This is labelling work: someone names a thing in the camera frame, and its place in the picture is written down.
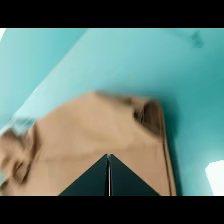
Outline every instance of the folded cloth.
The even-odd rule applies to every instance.
[[[25,134],[1,135],[1,192],[59,195],[107,153],[160,195],[176,195],[159,103],[100,92],[58,107]]]

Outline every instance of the tan fabric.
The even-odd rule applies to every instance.
[[[4,195],[59,195],[104,154],[114,154],[160,195],[176,195],[159,104],[89,93],[0,137]]]

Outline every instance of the black triangular object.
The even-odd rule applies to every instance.
[[[114,155],[108,156],[108,159],[110,162],[111,196],[159,196]]]
[[[108,160],[104,155],[59,196],[109,195]]]

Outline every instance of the bright white spot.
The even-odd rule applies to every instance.
[[[0,41],[4,35],[5,30],[6,30],[6,28],[0,28]]]
[[[224,160],[209,163],[205,168],[215,196],[224,196]]]

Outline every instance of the teal wall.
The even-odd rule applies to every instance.
[[[0,128],[86,29],[6,29],[0,42]]]
[[[201,44],[195,44],[190,38],[195,30],[200,31]],[[64,42],[61,43],[58,39],[58,44],[63,48],[72,31],[61,32]],[[21,101],[46,76],[46,72],[42,72],[42,76],[37,77],[40,73],[35,69],[51,63],[47,57],[43,63],[43,53],[39,57],[34,56],[34,52],[38,51],[35,40],[30,40],[34,37],[35,35],[29,38],[27,36],[30,47],[31,43],[33,47],[29,51],[29,57],[33,58],[30,59],[31,64],[34,59],[38,63],[35,62],[36,66],[30,67],[27,76],[30,80],[37,81],[29,81],[32,83],[31,87],[29,82],[21,81],[19,85],[14,83],[18,87],[17,91],[12,91],[6,89],[11,81],[14,82],[14,76],[11,76],[4,87],[6,93],[10,92],[14,96],[20,95],[21,88],[28,89],[27,94],[23,93]],[[45,46],[55,41],[50,36],[45,38]],[[15,117],[40,118],[63,102],[95,89],[156,97],[165,110],[178,192],[183,195],[212,195],[205,167],[210,162],[224,158],[223,40],[224,29],[88,29],[53,70],[52,65],[48,66],[48,76],[17,111]],[[9,59],[15,71],[14,66],[19,61],[21,67],[26,64],[25,59],[18,56],[18,60],[15,58],[12,61],[8,56],[7,60]],[[9,70],[2,63],[0,65],[1,73],[5,69]],[[16,78],[19,82],[19,77],[24,74],[22,69],[17,71],[14,74],[19,74]],[[8,99],[12,112],[12,108],[16,109],[19,103],[16,102],[16,97]],[[1,113],[7,115],[7,108]]]

